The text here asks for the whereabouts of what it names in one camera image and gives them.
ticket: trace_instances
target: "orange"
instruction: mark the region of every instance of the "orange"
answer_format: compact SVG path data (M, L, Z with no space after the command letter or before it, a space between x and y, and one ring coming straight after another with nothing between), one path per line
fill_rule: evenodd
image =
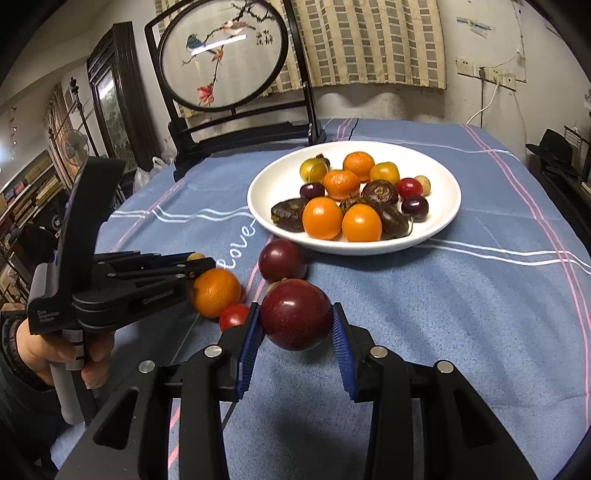
M219 317L232 303L239 303L241 296L240 282L223 268L207 270L193 283L193 307L204 317Z
M322 185L333 200L346 200L359 195L361 181L352 171L332 170L325 175Z
M374 159L365 152L352 152L343 162L343 168L355 173L362 182L369 180L369 172L374 165Z
M386 161L372 167L369 172L369 179L371 181L388 180L392 185L396 185L400 181L400 172L395 164Z
M334 200L328 197L311 199L302 216L304 230L312 238L332 240L340 232L343 212Z
M343 217L343 235L348 242L375 242L382 236L382 221L369 205L353 205Z

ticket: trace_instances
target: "black hat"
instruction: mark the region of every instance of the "black hat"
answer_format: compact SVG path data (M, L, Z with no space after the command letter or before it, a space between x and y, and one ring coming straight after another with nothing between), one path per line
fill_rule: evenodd
M579 172L571 164L573 161L573 147L565 137L554 130L546 130L539 145L528 143L525 146L550 167L562 170L573 177L579 176Z

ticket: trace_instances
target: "black sleeve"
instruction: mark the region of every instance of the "black sleeve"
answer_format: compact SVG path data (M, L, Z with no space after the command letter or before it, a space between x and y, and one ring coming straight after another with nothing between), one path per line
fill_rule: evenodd
M5 312L0 315L0 421L12 433L23 455L34 462L45 455L67 425L61 417L56 391L46 386L40 387L39 384L30 384L30 378L27 382L23 378L26 375L18 375L15 371L14 359L10 358L10 352L7 351L11 339L7 337L22 320L22 316L9 317Z

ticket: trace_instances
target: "fan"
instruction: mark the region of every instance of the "fan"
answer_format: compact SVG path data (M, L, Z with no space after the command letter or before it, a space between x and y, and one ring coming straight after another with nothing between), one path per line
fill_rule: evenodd
M81 167L88 158L88 152L84 149L88 139L76 130L70 130L66 135L66 157L70 163Z

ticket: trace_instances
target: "silver bolt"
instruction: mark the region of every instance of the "silver bolt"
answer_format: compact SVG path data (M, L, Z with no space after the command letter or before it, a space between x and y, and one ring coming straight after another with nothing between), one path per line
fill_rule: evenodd
M144 360L140 363L138 370L143 374L149 374L154 368L156 368L156 364L152 360Z
M222 347L219 345L210 345L205 349L205 356L216 358L222 354Z
M437 363L437 369L442 374L450 374L453 372L453 364L447 360L442 360L441 362Z
M374 358L384 358L386 355L388 355L388 351L383 346L379 346L379 345L374 346L369 351L369 353Z

